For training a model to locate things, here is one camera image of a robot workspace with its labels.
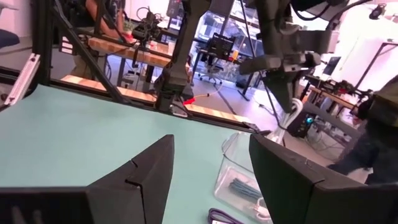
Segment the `person's arm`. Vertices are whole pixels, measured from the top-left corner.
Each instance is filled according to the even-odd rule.
[[[96,20],[97,16],[97,2],[96,0],[86,0],[86,8],[87,11],[90,13],[94,21]],[[106,24],[105,20],[101,18],[101,30],[108,36],[118,38],[119,35],[114,29],[110,29],[108,25]]]
[[[124,14],[123,14],[123,9],[118,9],[118,14],[116,16],[116,27],[118,30],[123,33],[124,29]]]

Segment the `transparent plastic box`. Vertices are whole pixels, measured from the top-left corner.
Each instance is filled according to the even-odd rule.
[[[223,161],[215,185],[215,197],[242,211],[258,223],[272,224],[270,218],[259,217],[256,205],[266,208],[249,155],[248,133],[235,133],[222,145]]]

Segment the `teal table surface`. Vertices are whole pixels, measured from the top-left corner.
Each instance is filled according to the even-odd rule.
[[[235,130],[39,86],[0,113],[0,187],[86,186],[166,134],[175,161],[164,223],[207,223],[221,145]]]

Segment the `blue light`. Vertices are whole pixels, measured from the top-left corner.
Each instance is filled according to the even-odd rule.
[[[305,120],[305,122],[306,122],[307,124],[311,124],[311,123],[313,122],[313,118],[307,118],[307,119]]]

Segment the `person's leg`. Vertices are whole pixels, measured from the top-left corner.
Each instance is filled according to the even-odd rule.
[[[373,173],[368,176],[365,184],[398,183],[398,149],[376,141],[379,154],[373,165]]]
[[[75,62],[75,68],[71,71],[71,75],[86,79],[94,79],[95,76],[91,73],[91,69],[80,55],[74,56],[73,61]],[[98,58],[98,65],[102,71],[105,70],[105,61],[105,55],[101,55]]]
[[[71,75],[87,79],[93,78],[90,68],[80,55],[74,56],[73,61],[75,62],[75,68],[70,72]]]
[[[376,160],[379,148],[369,136],[364,133],[344,158],[328,168],[348,175],[350,172],[360,168],[371,168]]]

